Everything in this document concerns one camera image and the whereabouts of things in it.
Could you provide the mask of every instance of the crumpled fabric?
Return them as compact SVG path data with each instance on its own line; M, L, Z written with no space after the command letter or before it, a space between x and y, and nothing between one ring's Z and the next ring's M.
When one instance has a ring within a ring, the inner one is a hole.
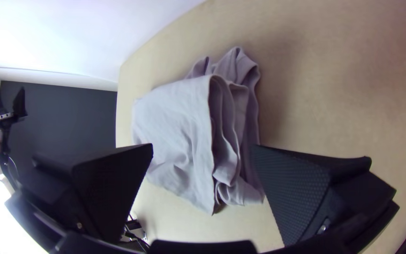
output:
M146 179L213 214L221 203L258 204L264 191L250 165L259 144L258 65L241 48L184 80L153 89L133 106L135 144L152 143Z

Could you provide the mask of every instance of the cable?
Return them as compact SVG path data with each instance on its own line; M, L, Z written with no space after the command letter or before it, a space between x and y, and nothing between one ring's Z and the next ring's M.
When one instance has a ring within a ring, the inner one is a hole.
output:
M142 243L141 242L139 242L139 239L136 239L137 240L137 243L139 244L139 246L142 248L142 250L145 252L145 253L147 253L148 251L146 251L145 250L145 248L142 246Z
M14 160L13 160L10 156L9 156L9 160L11 160L12 163L14 164L15 171L16 171L16 175L17 175L17 179L19 179L19 178L20 178L20 173L18 172L18 168L16 167L16 164L15 164Z

